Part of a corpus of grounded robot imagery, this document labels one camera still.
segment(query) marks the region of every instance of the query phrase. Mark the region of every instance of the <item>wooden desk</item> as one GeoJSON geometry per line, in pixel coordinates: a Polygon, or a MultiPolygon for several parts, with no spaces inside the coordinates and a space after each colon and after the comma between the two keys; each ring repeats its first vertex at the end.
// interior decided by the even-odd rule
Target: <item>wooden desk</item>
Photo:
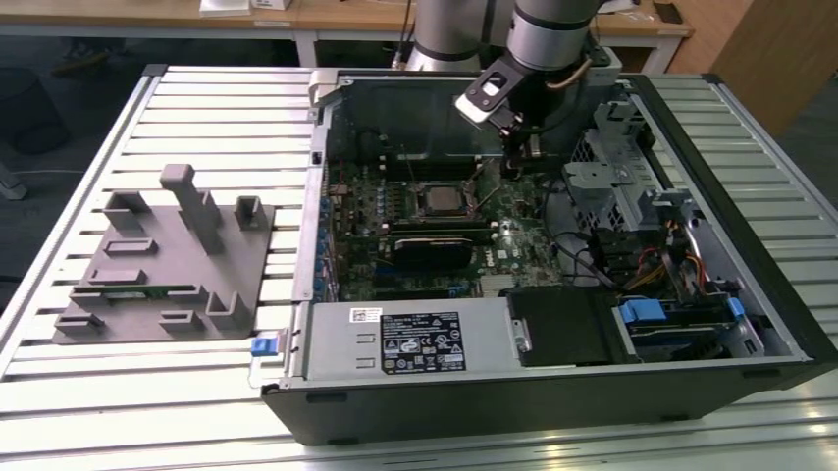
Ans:
{"type": "MultiPolygon", "coordinates": [[[[286,11],[254,9],[247,17],[201,18],[201,0],[0,0],[0,34],[293,39],[301,64],[317,67],[320,40],[398,40],[405,7],[374,0],[296,0],[286,11]]],[[[645,73],[662,73],[681,43],[686,25],[662,23],[652,0],[641,11],[653,20],[624,14],[594,22],[601,42],[613,47],[652,48],[645,73]]]]}
{"type": "MultiPolygon", "coordinates": [[[[405,7],[376,0],[301,0],[296,28],[309,31],[309,39],[396,40],[405,21],[405,7]]],[[[637,14],[600,15],[594,34],[605,46],[652,49],[642,71],[662,74],[681,40],[693,33],[690,25],[664,23],[653,0],[644,0],[637,14]]]]}

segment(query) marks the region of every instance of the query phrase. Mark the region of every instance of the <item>blue latch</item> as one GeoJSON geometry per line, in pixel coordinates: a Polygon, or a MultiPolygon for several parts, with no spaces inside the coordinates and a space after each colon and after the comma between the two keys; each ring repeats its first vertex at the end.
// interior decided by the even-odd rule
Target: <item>blue latch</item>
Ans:
{"type": "Polygon", "coordinates": [[[657,299],[629,299],[620,306],[620,314],[626,324],[636,321],[665,321],[666,313],[657,299]]]}
{"type": "Polygon", "coordinates": [[[250,356],[279,355],[279,339],[257,338],[250,345],[250,356]]]}
{"type": "Polygon", "coordinates": [[[743,306],[743,301],[739,300],[739,297],[729,297],[729,308],[737,319],[745,315],[745,306],[743,306]]]}

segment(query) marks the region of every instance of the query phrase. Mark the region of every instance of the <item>barcode sticker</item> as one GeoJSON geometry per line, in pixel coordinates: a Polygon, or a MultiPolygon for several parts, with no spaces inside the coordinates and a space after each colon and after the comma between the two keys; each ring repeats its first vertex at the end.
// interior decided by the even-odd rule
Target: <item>barcode sticker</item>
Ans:
{"type": "Polygon", "coordinates": [[[380,307],[353,307],[350,308],[350,322],[380,322],[382,311],[380,307]]]}

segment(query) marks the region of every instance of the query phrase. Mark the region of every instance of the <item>motherboard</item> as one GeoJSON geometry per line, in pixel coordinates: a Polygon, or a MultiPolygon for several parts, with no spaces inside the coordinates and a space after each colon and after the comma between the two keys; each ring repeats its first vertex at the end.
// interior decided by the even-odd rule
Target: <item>motherboard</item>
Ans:
{"type": "Polygon", "coordinates": [[[341,300],[496,297],[564,283],[545,174],[502,179],[501,159],[480,156],[377,164],[329,170],[341,300]]]}

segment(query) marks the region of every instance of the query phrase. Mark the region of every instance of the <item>slotted aluminum table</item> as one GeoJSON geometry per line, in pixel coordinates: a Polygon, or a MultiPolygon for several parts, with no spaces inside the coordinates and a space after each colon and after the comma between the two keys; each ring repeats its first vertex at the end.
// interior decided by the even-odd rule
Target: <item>slotted aluminum table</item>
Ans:
{"type": "MultiPolygon", "coordinates": [[[[190,163],[221,204],[279,207],[257,329],[289,325],[310,159],[310,70],[170,67],[131,95],[0,320],[5,470],[829,469],[838,466],[838,373],[705,419],[436,441],[305,447],[249,385],[250,341],[53,345],[115,189],[153,204],[167,163],[190,163]]],[[[723,85],[654,83],[827,332],[838,335],[838,217],[723,85]]],[[[682,183],[664,150],[670,179],[682,183]]],[[[263,365],[279,371],[282,358],[263,365]]],[[[557,404],[557,407],[573,407],[557,404]]]]}

